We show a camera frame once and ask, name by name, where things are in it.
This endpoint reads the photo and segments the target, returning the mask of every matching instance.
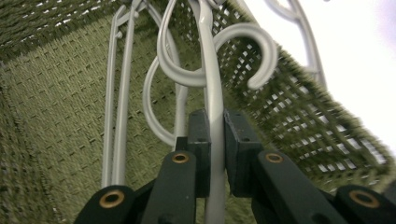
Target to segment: screw hole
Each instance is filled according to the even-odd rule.
[[[265,155],[265,159],[273,163],[280,163],[283,161],[283,157],[276,153],[268,153],[267,155]]]
[[[178,153],[173,156],[172,161],[175,163],[184,163],[189,160],[189,156],[184,153]]]
[[[122,191],[119,189],[111,190],[105,195],[102,196],[102,198],[99,201],[99,204],[103,208],[112,208],[118,206],[120,203],[123,202],[125,198],[125,195]]]
[[[368,208],[377,208],[379,207],[379,201],[378,199],[370,194],[369,192],[365,192],[363,190],[352,190],[349,192],[349,197],[354,201],[355,203],[358,203],[362,206],[368,207]]]

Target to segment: white plastic hook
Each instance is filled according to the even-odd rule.
[[[197,22],[201,42],[202,67],[206,79],[206,114],[212,142],[210,152],[210,192],[205,202],[205,223],[224,223],[225,174],[224,174],[224,126],[223,97],[219,75],[219,63],[212,35],[213,14],[206,0],[199,0]]]
[[[179,83],[184,86],[190,87],[205,87],[205,72],[203,69],[198,69],[196,71],[189,71],[183,69],[179,66],[176,66],[170,56],[166,52],[166,32],[167,26],[169,24],[173,8],[175,7],[175,0],[171,0],[164,12],[163,22],[160,27],[158,41],[157,41],[157,53],[158,59],[161,65],[161,68],[165,72],[167,76],[169,76],[172,80],[176,83]],[[192,9],[195,13],[196,6],[192,6]],[[261,87],[273,74],[273,71],[276,66],[277,62],[277,50],[276,45],[271,38],[263,29],[261,29],[257,25],[243,23],[244,25],[235,24],[226,29],[226,32],[220,31],[214,39],[214,44],[216,49],[219,49],[219,46],[225,43],[225,41],[230,40],[231,38],[238,37],[238,36],[245,36],[250,37],[257,41],[259,44],[263,57],[262,57],[262,64],[258,70],[258,72],[249,80],[248,86],[253,89],[257,90]]]
[[[106,78],[106,106],[105,106],[105,130],[103,147],[102,166],[102,188],[111,183],[112,148],[113,148],[113,112],[114,112],[114,79],[116,71],[116,46],[117,39],[122,33],[119,31],[118,22],[126,10],[121,6],[111,22],[110,39],[107,58],[107,78]]]
[[[206,1],[214,9],[219,9],[219,6],[225,2],[225,0],[206,0]]]
[[[158,11],[150,4],[148,4],[148,13],[151,15],[152,19],[155,20],[158,26],[161,25],[161,15]],[[166,33],[168,52],[172,56],[172,61],[180,66],[180,61],[177,53],[177,46],[170,32]],[[154,76],[155,71],[158,67],[158,57],[154,59],[152,62],[146,79],[143,86],[143,110],[146,117],[146,121],[148,122],[148,126],[154,132],[157,137],[159,137],[162,141],[164,141],[167,145],[173,147],[175,149],[176,138],[178,136],[185,136],[185,105],[187,102],[187,94],[188,88],[176,84],[176,96],[177,96],[177,105],[176,105],[176,115],[175,115],[175,129],[174,134],[166,131],[165,128],[161,125],[161,123],[156,119],[154,112],[151,108],[150,104],[150,89],[151,82]]]
[[[119,104],[117,107],[116,131],[114,134],[114,154],[111,184],[123,185],[125,182],[126,131],[128,123],[128,100],[131,76],[132,49],[134,43],[134,19],[141,0],[134,0],[128,14],[128,30],[123,52]]]
[[[320,62],[318,47],[315,42],[314,35],[306,18],[303,8],[298,0],[289,0],[292,10],[282,7],[277,0],[265,0],[270,8],[286,20],[298,23],[302,31],[305,50],[308,54],[308,66],[305,68],[307,73],[310,73],[315,81],[326,88],[326,79],[323,68]]]

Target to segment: mesh basket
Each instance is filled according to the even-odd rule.
[[[161,12],[166,1],[151,1]],[[22,1],[0,3],[0,223],[71,223],[100,188],[106,91],[106,57],[113,1]],[[213,34],[252,21],[233,2],[214,11]],[[186,2],[173,13],[172,32],[182,66],[200,67],[195,19]],[[145,11],[135,27],[129,103],[126,184],[137,189],[158,174],[170,148],[145,122],[144,77],[156,55],[158,28]],[[117,58],[122,58],[123,43]],[[343,107],[280,49],[278,66],[258,91],[247,87],[261,55],[257,45],[236,38],[218,53],[226,107],[242,111],[264,147],[289,155],[325,191],[358,184],[382,191],[392,181],[392,157]],[[120,72],[120,61],[117,70]],[[174,83],[159,70],[152,104],[172,130]],[[188,112],[204,107],[191,89]],[[202,220],[202,201],[197,222]],[[227,199],[227,223],[254,223],[249,201]]]

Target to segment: white hanger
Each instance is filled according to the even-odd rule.
[[[257,90],[268,80],[276,67],[276,45],[263,29],[247,23],[232,25],[213,38],[212,4],[206,0],[199,0],[199,5],[196,1],[190,0],[189,3],[198,24],[203,68],[196,71],[185,70],[175,65],[165,50],[165,34],[176,0],[171,0],[164,12],[157,42],[157,54],[162,70],[176,83],[190,87],[205,87],[205,107],[210,123],[213,148],[210,196],[206,200],[205,223],[223,223],[225,204],[223,102],[216,51],[222,44],[234,37],[247,36],[256,40],[265,57],[262,57],[259,71],[248,81],[248,86]]]
[[[104,142],[104,163],[102,186],[122,185],[124,183],[125,170],[125,146],[126,146],[126,123],[129,95],[129,78],[131,71],[132,43],[134,34],[134,18],[136,12],[144,7],[157,24],[161,24],[159,38],[157,42],[158,57],[154,59],[148,75],[146,76],[143,89],[143,106],[148,126],[165,143],[173,146],[176,137],[185,135],[184,115],[185,103],[187,100],[188,88],[205,87],[205,107],[210,122],[210,133],[212,141],[211,155],[211,191],[206,201],[206,223],[224,222],[224,202],[225,202],[225,179],[224,179],[224,145],[223,145],[223,102],[221,92],[221,81],[219,77],[219,65],[216,51],[229,39],[238,36],[247,36],[256,40],[262,54],[262,64],[258,72],[248,81],[248,86],[257,90],[272,75],[277,61],[276,45],[263,29],[257,25],[239,23],[220,31],[215,37],[212,36],[213,15],[212,7],[218,7],[217,3],[224,0],[199,0],[199,5],[190,0],[191,7],[197,19],[198,30],[201,39],[202,65],[203,68],[197,71],[187,71],[179,66],[177,49],[175,42],[167,30],[169,20],[175,6],[176,0],[171,0],[164,13],[164,20],[152,5],[142,0],[134,0],[129,13],[122,15],[125,7],[121,7],[113,18],[109,44],[109,58],[107,68],[106,87],[106,115],[105,115],[105,142]],[[111,135],[113,118],[113,98],[114,98],[114,71],[115,71],[115,47],[117,38],[120,37],[118,27],[128,21],[128,31],[126,36],[125,51],[123,56],[120,96],[117,113],[116,134],[114,141],[114,155],[111,166]],[[150,86],[158,65],[176,83],[177,112],[175,119],[175,133],[166,131],[161,123],[155,118],[150,105]]]
[[[137,18],[137,12],[147,9],[148,13],[155,20],[157,25],[161,24],[161,16],[155,8],[147,1],[134,0],[129,12],[125,13],[126,6],[121,6],[116,12],[112,20],[111,33],[109,40],[109,51],[107,61],[107,84],[106,84],[106,108],[105,108],[105,131],[104,131],[104,151],[103,151],[103,172],[102,172],[102,188],[109,185],[122,185],[125,177],[125,151],[126,151],[126,124],[127,109],[129,96],[129,79],[131,71],[132,46],[134,38],[134,19]],[[125,49],[122,61],[119,106],[117,113],[116,133],[114,136],[114,147],[112,142],[113,128],[113,110],[114,110],[114,79],[115,79],[115,60],[117,39],[122,37],[119,27],[128,22]],[[167,32],[167,41],[169,45],[167,49],[172,56],[175,64],[180,65],[177,47],[170,32]],[[148,125],[152,131],[165,143],[174,147],[176,136],[184,136],[185,134],[185,104],[187,101],[188,88],[176,84],[177,93],[177,112],[175,118],[175,134],[166,131],[161,123],[155,118],[150,105],[149,85],[144,88],[144,114]]]
[[[318,47],[315,42],[315,38],[309,25],[308,19],[306,18],[303,8],[300,6],[298,0],[288,0],[291,5],[291,9],[282,7],[277,2],[277,0],[265,1],[270,6],[270,8],[278,15],[288,21],[298,23],[305,42],[305,50],[308,54],[308,66],[305,68],[305,71],[312,74],[315,81],[321,84],[322,87],[326,89],[326,79],[320,62]]]

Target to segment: laundry basket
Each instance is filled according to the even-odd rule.
[[[166,1],[151,2],[164,11]],[[72,223],[99,190],[108,39],[119,6],[120,1],[106,0],[0,2],[0,223]],[[241,21],[251,18],[227,2],[214,11],[213,33]],[[182,66],[200,67],[198,33],[187,1],[177,4],[171,29]],[[126,185],[133,189],[155,178],[170,151],[146,124],[141,104],[157,34],[155,22],[141,12],[128,114]],[[118,59],[122,46],[121,41]],[[265,57],[253,41],[234,39],[218,57],[225,106],[243,112],[263,146],[289,155],[318,188],[334,192],[358,184],[382,191],[393,180],[388,151],[286,51],[280,49],[273,76],[258,91],[247,87]],[[116,66],[119,73],[120,60]],[[168,130],[175,115],[174,87],[159,70],[152,104]],[[203,90],[191,89],[187,111],[203,107]],[[226,214],[226,223],[254,223],[248,200],[228,196]]]

